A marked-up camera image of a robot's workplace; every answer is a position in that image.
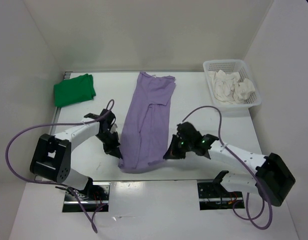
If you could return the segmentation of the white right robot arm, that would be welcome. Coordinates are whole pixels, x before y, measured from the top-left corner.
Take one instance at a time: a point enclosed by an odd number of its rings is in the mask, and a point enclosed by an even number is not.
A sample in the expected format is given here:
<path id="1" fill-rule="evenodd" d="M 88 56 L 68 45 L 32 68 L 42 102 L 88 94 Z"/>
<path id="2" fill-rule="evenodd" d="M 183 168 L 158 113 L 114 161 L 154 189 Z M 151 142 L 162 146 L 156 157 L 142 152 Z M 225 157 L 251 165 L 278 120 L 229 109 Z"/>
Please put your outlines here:
<path id="1" fill-rule="evenodd" d="M 271 205 L 279 207 L 296 182 L 295 177 L 282 160 L 271 153 L 261 155 L 221 143 L 214 135 L 198 135 L 185 139 L 179 133 L 172 136 L 163 158 L 184 159 L 187 152 L 236 168 L 238 172 L 222 170 L 213 181 L 213 191 L 223 197 L 228 192 L 259 194 Z"/>

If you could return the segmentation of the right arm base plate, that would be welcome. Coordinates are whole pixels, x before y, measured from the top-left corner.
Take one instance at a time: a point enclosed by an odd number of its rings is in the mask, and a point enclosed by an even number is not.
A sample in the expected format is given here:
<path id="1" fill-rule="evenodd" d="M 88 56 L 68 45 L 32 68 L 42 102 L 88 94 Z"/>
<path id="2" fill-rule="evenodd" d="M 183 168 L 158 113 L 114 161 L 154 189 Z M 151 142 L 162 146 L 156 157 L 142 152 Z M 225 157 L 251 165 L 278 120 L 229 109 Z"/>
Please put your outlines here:
<path id="1" fill-rule="evenodd" d="M 231 210 L 233 206 L 244 209 L 243 194 L 240 191 L 216 190 L 212 180 L 197 181 L 200 210 Z"/>

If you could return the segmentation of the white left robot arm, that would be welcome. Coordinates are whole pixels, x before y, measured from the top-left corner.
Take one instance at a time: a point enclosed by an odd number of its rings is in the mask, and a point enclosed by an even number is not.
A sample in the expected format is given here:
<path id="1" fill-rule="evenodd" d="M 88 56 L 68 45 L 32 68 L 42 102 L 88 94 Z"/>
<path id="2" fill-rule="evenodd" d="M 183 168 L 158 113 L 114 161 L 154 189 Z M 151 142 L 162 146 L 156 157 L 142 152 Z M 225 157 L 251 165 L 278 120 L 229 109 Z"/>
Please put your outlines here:
<path id="1" fill-rule="evenodd" d="M 43 134 L 37 142 L 30 172 L 73 188 L 83 200 L 92 199 L 101 190 L 93 184 L 92 178 L 71 167 L 71 154 L 80 144 L 96 136 L 102 142 L 107 155 L 121 158 L 116 129 L 115 123 L 104 120 L 77 125 L 55 135 Z"/>

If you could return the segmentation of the green t-shirt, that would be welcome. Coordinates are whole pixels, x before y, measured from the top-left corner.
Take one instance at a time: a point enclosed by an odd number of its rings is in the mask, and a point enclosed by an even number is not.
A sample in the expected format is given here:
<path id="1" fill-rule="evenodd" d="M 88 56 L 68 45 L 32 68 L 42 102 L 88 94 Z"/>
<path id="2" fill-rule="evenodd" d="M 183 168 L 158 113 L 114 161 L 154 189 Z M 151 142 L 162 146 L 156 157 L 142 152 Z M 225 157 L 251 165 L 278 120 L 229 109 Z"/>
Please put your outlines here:
<path id="1" fill-rule="evenodd" d="M 63 80 L 53 86 L 53 91 L 54 105 L 58 108 L 90 101 L 96 96 L 91 74 Z"/>

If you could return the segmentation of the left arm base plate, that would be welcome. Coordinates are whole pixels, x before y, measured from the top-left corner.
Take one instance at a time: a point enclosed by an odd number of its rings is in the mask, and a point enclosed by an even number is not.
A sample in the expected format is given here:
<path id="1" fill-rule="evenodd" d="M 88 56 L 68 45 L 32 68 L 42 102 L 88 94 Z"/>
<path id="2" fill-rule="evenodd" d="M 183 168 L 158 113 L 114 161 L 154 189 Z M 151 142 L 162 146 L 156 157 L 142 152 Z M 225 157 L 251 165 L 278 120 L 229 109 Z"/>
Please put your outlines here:
<path id="1" fill-rule="evenodd" d="M 100 208 L 100 212 L 108 212 L 109 209 L 109 193 L 110 193 L 110 182 L 96 181 L 93 183 L 96 192 L 92 193 L 91 196 L 86 196 L 78 190 L 74 189 L 74 193 L 80 200 L 82 206 L 88 213 L 94 212 L 97 208 Z M 70 192 L 66 191 L 64 196 L 64 202 L 62 207 L 63 213 L 81 213 L 82 209 L 75 198 Z"/>

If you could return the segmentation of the purple t-shirt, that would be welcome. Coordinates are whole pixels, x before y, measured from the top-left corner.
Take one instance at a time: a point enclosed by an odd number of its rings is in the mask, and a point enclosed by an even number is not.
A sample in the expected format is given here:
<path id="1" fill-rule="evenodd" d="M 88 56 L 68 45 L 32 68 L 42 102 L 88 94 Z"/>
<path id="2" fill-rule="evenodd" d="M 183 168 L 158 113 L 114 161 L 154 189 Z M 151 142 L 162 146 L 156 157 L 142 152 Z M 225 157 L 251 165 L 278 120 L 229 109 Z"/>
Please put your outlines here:
<path id="1" fill-rule="evenodd" d="M 145 172 L 164 162 L 175 80 L 139 73 L 121 134 L 118 167 L 123 172 Z"/>

